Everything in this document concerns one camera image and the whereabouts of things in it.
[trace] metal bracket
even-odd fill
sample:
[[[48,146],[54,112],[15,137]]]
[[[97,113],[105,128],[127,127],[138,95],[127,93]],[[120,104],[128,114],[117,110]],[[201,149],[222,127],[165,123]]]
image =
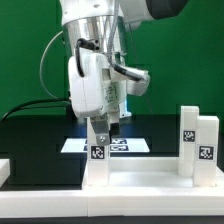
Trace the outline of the metal bracket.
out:
[[[109,135],[107,115],[104,114],[99,117],[91,117],[90,122],[96,135],[97,145],[98,146],[110,145],[110,135]]]

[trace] white block with marker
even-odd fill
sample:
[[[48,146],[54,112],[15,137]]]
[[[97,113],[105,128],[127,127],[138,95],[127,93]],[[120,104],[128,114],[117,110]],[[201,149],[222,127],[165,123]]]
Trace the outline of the white block with marker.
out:
[[[218,134],[219,119],[216,116],[198,116],[193,177],[195,187],[216,185]]]

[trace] white base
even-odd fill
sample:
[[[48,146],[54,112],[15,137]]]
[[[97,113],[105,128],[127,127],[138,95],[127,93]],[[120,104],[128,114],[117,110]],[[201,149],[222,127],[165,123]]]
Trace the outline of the white base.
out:
[[[224,215],[224,174],[216,187],[192,187],[177,158],[111,158],[109,187],[79,191],[0,192],[0,218]]]

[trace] green backdrop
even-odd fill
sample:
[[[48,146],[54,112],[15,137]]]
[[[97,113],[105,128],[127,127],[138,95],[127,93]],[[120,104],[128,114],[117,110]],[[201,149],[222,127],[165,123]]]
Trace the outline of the green backdrop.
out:
[[[49,98],[39,82],[39,62],[47,43],[61,30],[60,11],[58,0],[0,0],[0,115],[20,103]],[[147,94],[128,97],[129,111],[175,114],[180,105],[199,105],[202,114],[222,118],[223,12],[223,0],[190,0],[178,17],[144,22],[127,34],[127,63],[151,74]],[[50,91],[63,97],[67,62],[61,42],[49,51],[44,80]]]

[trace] white post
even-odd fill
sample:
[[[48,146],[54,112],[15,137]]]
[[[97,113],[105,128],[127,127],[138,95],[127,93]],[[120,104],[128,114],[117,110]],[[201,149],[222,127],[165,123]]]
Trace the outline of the white post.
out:
[[[197,118],[197,140],[194,167],[195,187],[214,187],[218,153],[219,119],[215,116]]]
[[[181,107],[178,174],[183,177],[193,176],[196,119],[198,115],[199,108],[196,106]]]
[[[87,170],[89,186],[108,186],[110,146],[98,146],[90,118],[87,121]]]

